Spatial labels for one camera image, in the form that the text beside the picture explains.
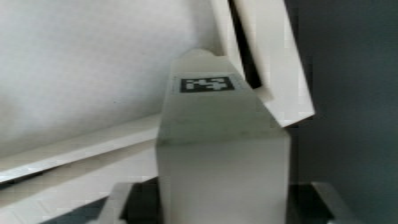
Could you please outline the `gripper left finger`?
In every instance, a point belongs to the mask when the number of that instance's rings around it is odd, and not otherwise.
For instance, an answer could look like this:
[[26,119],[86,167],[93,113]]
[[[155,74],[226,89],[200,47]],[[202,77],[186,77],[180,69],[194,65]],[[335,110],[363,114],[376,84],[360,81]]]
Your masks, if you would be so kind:
[[100,216],[90,224],[161,224],[159,179],[116,184]]

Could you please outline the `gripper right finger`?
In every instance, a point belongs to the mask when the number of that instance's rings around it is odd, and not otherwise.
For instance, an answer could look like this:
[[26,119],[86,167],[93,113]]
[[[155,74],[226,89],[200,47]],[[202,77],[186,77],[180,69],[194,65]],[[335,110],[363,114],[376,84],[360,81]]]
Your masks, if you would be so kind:
[[338,190],[328,182],[290,185],[290,224],[360,224]]

